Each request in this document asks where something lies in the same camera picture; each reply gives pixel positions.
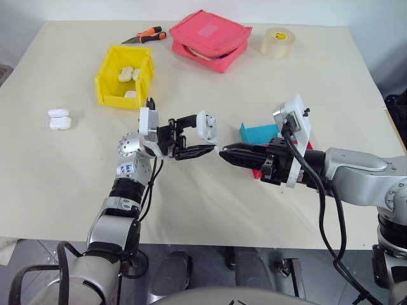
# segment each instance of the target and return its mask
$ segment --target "red object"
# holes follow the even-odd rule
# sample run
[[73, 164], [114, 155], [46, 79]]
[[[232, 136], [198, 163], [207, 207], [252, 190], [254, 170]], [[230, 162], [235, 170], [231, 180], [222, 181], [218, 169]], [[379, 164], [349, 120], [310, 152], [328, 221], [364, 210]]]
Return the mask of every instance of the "red object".
[[173, 28], [172, 51], [220, 73], [247, 48], [251, 27], [199, 10]]
[[[307, 149], [313, 149], [312, 145], [311, 145], [311, 142], [308, 142]], [[255, 179], [260, 179], [261, 178], [261, 172], [259, 170], [252, 170], [252, 173], [253, 173], [253, 177]]]

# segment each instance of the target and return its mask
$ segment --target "yellow plastic bin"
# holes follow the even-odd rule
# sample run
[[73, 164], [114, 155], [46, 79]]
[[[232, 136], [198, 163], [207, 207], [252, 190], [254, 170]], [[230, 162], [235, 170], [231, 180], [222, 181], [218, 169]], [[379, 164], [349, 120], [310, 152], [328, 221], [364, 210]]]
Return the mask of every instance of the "yellow plastic bin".
[[[119, 82], [119, 70], [126, 66], [140, 69], [136, 81]], [[111, 46], [95, 78], [97, 102], [103, 106], [140, 109], [146, 103], [153, 77], [151, 49]], [[135, 90], [136, 98], [124, 97], [128, 90]]]

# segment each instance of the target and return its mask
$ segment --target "white wall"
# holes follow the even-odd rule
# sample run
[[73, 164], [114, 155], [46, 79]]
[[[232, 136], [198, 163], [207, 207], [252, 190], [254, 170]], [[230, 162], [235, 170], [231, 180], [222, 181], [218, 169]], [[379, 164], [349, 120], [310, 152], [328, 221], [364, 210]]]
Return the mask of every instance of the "white wall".
[[377, 85], [400, 86], [388, 79], [407, 62], [407, 0], [0, 0], [0, 62], [16, 66], [44, 20], [179, 20], [200, 8], [238, 22], [347, 25]]

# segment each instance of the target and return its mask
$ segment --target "white table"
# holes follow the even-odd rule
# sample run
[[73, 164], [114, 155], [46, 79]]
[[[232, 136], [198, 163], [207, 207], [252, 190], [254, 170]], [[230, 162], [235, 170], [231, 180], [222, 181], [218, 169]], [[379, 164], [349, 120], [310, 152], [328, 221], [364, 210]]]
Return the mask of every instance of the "white table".
[[[174, 22], [48, 22], [0, 88], [0, 236], [85, 240], [117, 162], [116, 143], [137, 131], [137, 111], [97, 105], [93, 79], [111, 44]], [[383, 100], [346, 28], [286, 26], [297, 42], [289, 58], [259, 53], [265, 30], [253, 25], [247, 51], [225, 74], [172, 53], [172, 38], [153, 49], [150, 95], [160, 122], [205, 109], [216, 115], [219, 145], [239, 142], [238, 128], [273, 123], [273, 108], [300, 93], [311, 108], [312, 144], [383, 157], [403, 149]], [[72, 128], [47, 127], [48, 109], [66, 107]], [[197, 144], [193, 130], [186, 133]], [[324, 248], [315, 191], [254, 180], [215, 153], [168, 160], [157, 178], [141, 242]], [[376, 209], [344, 204], [348, 248], [376, 243]], [[328, 199], [326, 231], [339, 229]]]

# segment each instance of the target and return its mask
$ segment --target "pliers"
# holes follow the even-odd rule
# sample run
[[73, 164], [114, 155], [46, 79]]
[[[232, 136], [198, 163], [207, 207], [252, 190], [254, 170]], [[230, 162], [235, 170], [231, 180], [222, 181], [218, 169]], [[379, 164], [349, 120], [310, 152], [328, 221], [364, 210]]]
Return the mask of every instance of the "pliers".
[[142, 33], [137, 33], [136, 37], [132, 37], [132, 38], [122, 42], [122, 44], [146, 43], [147, 41], [162, 40], [162, 39], [165, 39], [166, 37], [167, 37], [167, 33], [162, 32], [161, 27], [151, 27]]

